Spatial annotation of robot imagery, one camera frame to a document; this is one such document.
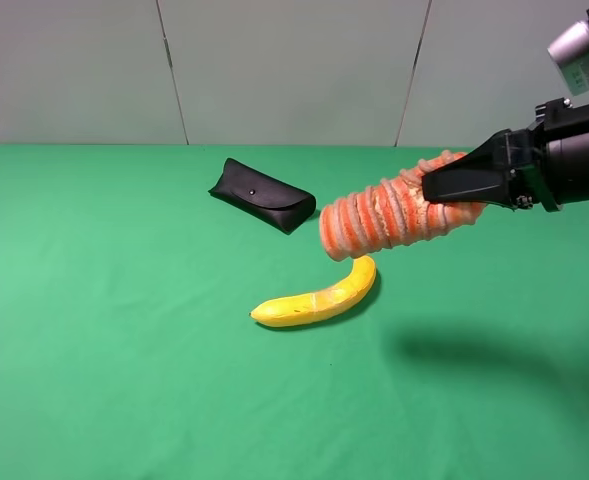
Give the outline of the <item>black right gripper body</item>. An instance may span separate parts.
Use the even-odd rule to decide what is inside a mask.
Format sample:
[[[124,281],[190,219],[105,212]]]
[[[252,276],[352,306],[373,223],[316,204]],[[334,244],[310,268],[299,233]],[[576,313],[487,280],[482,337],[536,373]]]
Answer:
[[[589,104],[558,98],[535,109],[535,121],[507,134],[513,209],[536,204],[558,212],[589,201]]]

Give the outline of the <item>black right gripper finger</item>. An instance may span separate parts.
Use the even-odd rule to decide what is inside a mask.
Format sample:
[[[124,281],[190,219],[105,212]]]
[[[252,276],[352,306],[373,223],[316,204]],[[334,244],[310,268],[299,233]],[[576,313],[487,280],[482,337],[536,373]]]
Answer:
[[[493,134],[482,145],[422,178],[423,197],[430,203],[472,202],[515,210],[511,150],[515,131]]]

